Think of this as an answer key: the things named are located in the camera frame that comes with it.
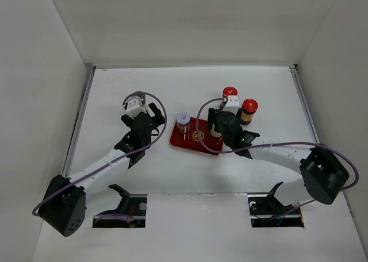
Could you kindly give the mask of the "white-lid spice jar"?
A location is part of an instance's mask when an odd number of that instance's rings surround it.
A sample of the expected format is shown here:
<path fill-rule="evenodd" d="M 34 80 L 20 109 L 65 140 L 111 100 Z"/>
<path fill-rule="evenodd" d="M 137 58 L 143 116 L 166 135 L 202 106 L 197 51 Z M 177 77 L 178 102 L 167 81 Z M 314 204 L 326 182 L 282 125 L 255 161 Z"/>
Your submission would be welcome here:
<path fill-rule="evenodd" d="M 176 116 L 176 127 L 179 132 L 185 134 L 190 130 L 191 116 L 185 111 L 181 111 Z"/>

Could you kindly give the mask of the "red-lid orange sauce jar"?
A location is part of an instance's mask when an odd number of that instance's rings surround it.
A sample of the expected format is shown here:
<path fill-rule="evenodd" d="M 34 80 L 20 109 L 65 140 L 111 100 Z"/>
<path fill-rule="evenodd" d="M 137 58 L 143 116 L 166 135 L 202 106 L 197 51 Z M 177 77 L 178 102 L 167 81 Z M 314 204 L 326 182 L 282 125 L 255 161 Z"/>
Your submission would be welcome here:
<path fill-rule="evenodd" d="M 245 99 L 241 106 L 240 122 L 243 125 L 248 125 L 251 123 L 253 115 L 258 109 L 258 103 L 256 100 L 248 98 Z"/>

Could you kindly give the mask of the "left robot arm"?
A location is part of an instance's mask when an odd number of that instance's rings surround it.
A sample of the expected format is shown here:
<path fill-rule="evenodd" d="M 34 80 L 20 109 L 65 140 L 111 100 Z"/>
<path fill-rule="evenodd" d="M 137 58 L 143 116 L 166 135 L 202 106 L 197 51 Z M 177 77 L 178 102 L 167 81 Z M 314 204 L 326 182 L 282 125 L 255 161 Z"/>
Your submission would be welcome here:
<path fill-rule="evenodd" d="M 167 114 L 159 109 L 153 115 L 141 112 L 135 117 L 122 116 L 129 132 L 107 155 L 91 166 L 69 177 L 57 175 L 50 181 L 43 200 L 34 208 L 33 215 L 53 227 L 63 237 L 74 234 L 86 215 L 86 202 L 90 195 L 109 187 L 120 195 L 109 202 L 111 211 L 94 218 L 94 222 L 109 221 L 131 223 L 129 193 L 117 185 L 116 179 L 123 171 L 132 168 L 145 152 L 162 135 L 160 126 L 166 126 Z"/>

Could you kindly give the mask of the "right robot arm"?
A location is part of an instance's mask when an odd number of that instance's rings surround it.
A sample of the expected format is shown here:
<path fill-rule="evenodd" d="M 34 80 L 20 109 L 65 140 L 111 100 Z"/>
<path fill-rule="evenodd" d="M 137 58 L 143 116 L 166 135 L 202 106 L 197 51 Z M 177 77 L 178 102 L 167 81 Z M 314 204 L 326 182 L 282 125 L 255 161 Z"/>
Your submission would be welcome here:
<path fill-rule="evenodd" d="M 229 152 L 248 160 L 267 161 L 299 174 L 292 182 L 278 182 L 269 192 L 267 207 L 281 213 L 299 201 L 331 205 L 343 189 L 349 173 L 339 161 L 342 154 L 326 145 L 312 142 L 273 142 L 244 130 L 238 105 L 208 110 L 208 130 L 220 134 Z"/>

